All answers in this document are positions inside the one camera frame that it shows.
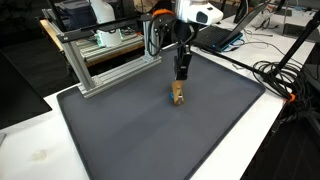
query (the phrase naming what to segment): dark gray mat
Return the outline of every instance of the dark gray mat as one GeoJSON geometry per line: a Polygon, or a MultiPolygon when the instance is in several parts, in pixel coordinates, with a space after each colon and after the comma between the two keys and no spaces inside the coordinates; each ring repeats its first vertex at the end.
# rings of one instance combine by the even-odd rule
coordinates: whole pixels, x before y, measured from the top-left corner
{"type": "Polygon", "coordinates": [[[264,87],[195,55],[185,104],[169,98],[173,56],[85,100],[77,88],[58,101],[82,161],[95,180],[188,179],[264,87]]]}

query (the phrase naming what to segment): laptop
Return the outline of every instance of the laptop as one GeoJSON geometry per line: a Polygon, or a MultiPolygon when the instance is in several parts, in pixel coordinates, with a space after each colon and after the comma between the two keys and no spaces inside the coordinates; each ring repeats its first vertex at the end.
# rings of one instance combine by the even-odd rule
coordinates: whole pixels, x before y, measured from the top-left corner
{"type": "Polygon", "coordinates": [[[199,48],[223,52],[230,44],[243,36],[241,31],[267,7],[268,3],[269,2],[265,2],[256,7],[252,12],[247,14],[232,31],[217,26],[209,26],[199,31],[197,38],[193,40],[191,44],[199,48]]]}

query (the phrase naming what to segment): white table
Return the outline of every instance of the white table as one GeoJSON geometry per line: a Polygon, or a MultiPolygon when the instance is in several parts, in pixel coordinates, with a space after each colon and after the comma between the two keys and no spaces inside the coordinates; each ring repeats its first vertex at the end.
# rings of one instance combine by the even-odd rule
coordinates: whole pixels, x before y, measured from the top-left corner
{"type": "MultiPolygon", "coordinates": [[[[232,21],[233,17],[228,18],[220,26],[233,28],[232,21]]],[[[266,30],[263,33],[273,34],[274,37],[257,36],[256,38],[272,43],[284,52],[294,42],[294,39],[282,37],[274,31],[266,30]]],[[[304,63],[313,45],[313,43],[304,43],[303,48],[299,49],[293,58],[304,63]]],[[[261,49],[262,47],[265,46],[245,45],[236,51],[225,53],[225,55],[248,65],[259,60],[279,61],[283,57],[272,47],[261,49]]],[[[193,48],[193,51],[253,79],[252,74],[247,70],[236,70],[231,63],[204,54],[197,48],[193,48]]],[[[89,179],[59,109],[56,95],[57,93],[45,98],[53,108],[51,112],[0,131],[7,133],[7,137],[0,147],[1,180],[89,179]],[[44,152],[46,158],[35,159],[33,155],[39,151],[44,152]]],[[[264,93],[232,128],[192,179],[239,179],[283,104],[283,99],[268,91],[264,93]]]]}

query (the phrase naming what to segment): floor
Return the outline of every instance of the floor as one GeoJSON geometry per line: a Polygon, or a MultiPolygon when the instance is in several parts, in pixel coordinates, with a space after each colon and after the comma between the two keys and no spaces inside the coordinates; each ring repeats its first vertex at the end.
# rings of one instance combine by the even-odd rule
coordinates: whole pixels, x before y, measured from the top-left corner
{"type": "MultiPolygon", "coordinates": [[[[42,0],[35,2],[38,11],[35,10],[33,13],[37,15],[39,9],[47,5],[42,0]]],[[[318,0],[304,0],[301,4],[304,2],[312,2],[312,5],[320,7],[318,0]]],[[[220,8],[220,3],[212,3],[220,8]]],[[[226,5],[224,17],[229,17],[234,12],[232,6],[226,5]]],[[[71,86],[73,82],[55,46],[42,36],[37,24],[29,21],[32,22],[28,23],[29,28],[22,27],[11,34],[0,28],[0,47],[35,89],[45,97],[71,86]]],[[[320,179],[320,137],[306,120],[282,125],[271,141],[269,139],[270,136],[267,136],[242,179],[320,179]]]]}

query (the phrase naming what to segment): white device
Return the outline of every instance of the white device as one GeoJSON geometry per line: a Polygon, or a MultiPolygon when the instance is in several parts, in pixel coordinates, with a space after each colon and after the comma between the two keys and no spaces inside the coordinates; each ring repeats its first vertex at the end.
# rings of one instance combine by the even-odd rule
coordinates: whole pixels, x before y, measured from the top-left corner
{"type": "Polygon", "coordinates": [[[223,13],[208,0],[177,0],[177,18],[184,22],[212,25],[222,20],[223,13]]]}
{"type": "MultiPolygon", "coordinates": [[[[90,2],[97,17],[98,24],[115,20],[113,8],[106,0],[90,0],[90,2]]],[[[111,32],[97,30],[95,37],[100,47],[114,47],[122,43],[122,37],[119,29],[111,32]]]]}

